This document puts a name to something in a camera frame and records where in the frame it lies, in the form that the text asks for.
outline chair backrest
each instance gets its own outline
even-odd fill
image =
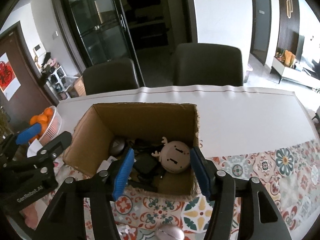
[[[134,63],[129,58],[87,68],[83,72],[83,82],[87,95],[139,88]]]
[[[243,67],[238,48],[205,43],[182,43],[174,58],[175,86],[242,86]]]

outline orange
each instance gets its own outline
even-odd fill
[[[38,140],[39,140],[39,138],[40,138],[39,135],[33,136],[33,137],[29,140],[29,143],[32,143],[35,139],[38,139]]]
[[[38,116],[34,115],[33,117],[31,117],[29,124],[34,125],[37,121],[38,121]]]
[[[48,117],[45,114],[40,114],[40,115],[38,115],[38,119],[37,119],[37,122],[39,122],[39,121],[44,121],[45,123],[47,123]]]
[[[44,113],[48,118],[53,116],[53,110],[52,110],[52,108],[50,108],[50,107],[47,107],[47,108],[43,111],[43,113]]]
[[[48,124],[45,121],[38,121],[39,124],[41,124],[41,132],[39,133],[40,136],[42,136],[48,128]]]

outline patterned tablecloth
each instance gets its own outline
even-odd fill
[[[303,223],[320,204],[320,146],[314,140],[277,150],[247,155],[213,157],[217,168],[235,178],[257,176],[276,203],[289,230]],[[55,162],[56,178],[61,185],[68,176],[87,179],[79,171]],[[43,198],[48,205],[55,192]],[[241,199],[234,203],[234,218],[230,239],[237,239]],[[161,224],[173,224],[185,232],[185,240],[202,240],[208,227],[214,202],[201,194],[190,202],[150,198],[126,190],[111,203],[116,223],[130,226],[125,240],[155,240],[155,229]],[[93,240],[90,200],[84,200],[87,239]]]

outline sliding glass door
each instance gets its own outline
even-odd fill
[[[144,86],[120,0],[63,0],[68,20],[87,66],[128,57]]]

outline white plastic basket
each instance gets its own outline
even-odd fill
[[[50,106],[50,108],[53,110],[53,116],[47,130],[45,130],[44,134],[39,139],[42,146],[46,145],[58,135],[62,125],[62,118],[58,113],[57,108],[55,106]]]

